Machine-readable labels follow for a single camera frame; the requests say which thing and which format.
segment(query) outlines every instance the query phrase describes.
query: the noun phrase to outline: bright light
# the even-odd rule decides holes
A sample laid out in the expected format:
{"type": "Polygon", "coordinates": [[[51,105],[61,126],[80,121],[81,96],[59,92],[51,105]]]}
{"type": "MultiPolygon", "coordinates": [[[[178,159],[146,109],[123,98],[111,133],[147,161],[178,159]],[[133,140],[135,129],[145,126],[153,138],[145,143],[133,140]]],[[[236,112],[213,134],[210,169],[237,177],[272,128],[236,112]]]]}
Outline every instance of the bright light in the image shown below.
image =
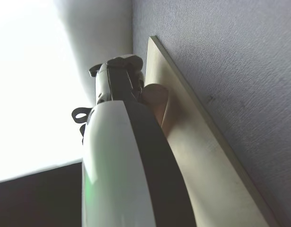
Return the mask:
{"type": "Polygon", "coordinates": [[[79,160],[71,112],[81,106],[87,99],[53,3],[0,1],[0,181],[79,160]]]}

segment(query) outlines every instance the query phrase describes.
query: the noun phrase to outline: dark surface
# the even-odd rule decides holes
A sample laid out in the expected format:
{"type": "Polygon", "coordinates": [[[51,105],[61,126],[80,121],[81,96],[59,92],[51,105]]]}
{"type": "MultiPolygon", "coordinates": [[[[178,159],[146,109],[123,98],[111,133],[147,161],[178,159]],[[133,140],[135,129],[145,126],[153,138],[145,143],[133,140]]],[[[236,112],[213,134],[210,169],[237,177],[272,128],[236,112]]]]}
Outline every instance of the dark surface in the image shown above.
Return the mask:
{"type": "Polygon", "coordinates": [[[81,226],[81,163],[0,183],[0,227],[81,226]]]}
{"type": "Polygon", "coordinates": [[[124,105],[143,163],[157,227],[196,227],[185,182],[154,114],[137,102],[124,105]]]}
{"type": "Polygon", "coordinates": [[[150,35],[291,226],[291,0],[133,0],[133,50],[144,63],[150,35]]]}

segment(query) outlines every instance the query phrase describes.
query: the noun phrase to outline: black stripe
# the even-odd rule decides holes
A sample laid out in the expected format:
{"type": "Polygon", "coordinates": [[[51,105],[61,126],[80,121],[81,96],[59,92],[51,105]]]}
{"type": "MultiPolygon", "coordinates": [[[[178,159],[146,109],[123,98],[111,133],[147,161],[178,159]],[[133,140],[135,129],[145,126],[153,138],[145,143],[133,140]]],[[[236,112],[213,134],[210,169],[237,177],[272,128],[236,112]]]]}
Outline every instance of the black stripe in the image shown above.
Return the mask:
{"type": "Polygon", "coordinates": [[[140,103],[124,105],[142,159],[157,227],[195,227],[185,182],[154,115],[140,103]]]}

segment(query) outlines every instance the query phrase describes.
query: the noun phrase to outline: gray wall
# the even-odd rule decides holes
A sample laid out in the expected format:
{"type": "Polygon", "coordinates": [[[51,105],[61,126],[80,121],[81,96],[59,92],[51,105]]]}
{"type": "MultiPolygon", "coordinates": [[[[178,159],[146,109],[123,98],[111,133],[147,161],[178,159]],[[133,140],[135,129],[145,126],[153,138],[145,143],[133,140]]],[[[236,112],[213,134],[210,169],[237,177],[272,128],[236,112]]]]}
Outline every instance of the gray wall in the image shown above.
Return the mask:
{"type": "Polygon", "coordinates": [[[131,0],[54,0],[76,58],[81,82],[91,102],[92,66],[132,53],[131,0]]]}
{"type": "Polygon", "coordinates": [[[133,50],[144,61],[150,35],[291,226],[291,0],[133,0],[133,50]]]}

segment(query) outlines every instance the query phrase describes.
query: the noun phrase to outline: beige panel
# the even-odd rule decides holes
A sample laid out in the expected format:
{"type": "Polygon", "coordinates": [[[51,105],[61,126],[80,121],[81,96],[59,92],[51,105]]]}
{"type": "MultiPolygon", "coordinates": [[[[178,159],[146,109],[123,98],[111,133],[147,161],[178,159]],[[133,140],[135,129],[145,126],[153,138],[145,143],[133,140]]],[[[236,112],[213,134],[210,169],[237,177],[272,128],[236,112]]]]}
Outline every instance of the beige panel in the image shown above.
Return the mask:
{"type": "Polygon", "coordinates": [[[199,227],[277,227],[268,206],[159,40],[149,38],[145,84],[169,101],[162,129],[174,152],[199,227]]]}

